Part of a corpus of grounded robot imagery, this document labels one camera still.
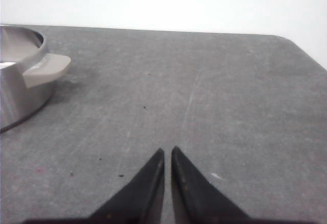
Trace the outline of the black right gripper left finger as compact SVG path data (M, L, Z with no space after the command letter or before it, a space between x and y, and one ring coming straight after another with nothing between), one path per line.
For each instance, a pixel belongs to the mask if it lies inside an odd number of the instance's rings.
M102 223L160 223L165 154L159 148L132 180L90 217Z

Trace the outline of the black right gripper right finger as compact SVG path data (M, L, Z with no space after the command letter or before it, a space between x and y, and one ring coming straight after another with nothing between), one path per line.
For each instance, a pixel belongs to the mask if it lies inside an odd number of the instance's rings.
M216 189L182 152L171 152L172 189L178 199L175 213L188 223L242 223L251 220L233 201Z

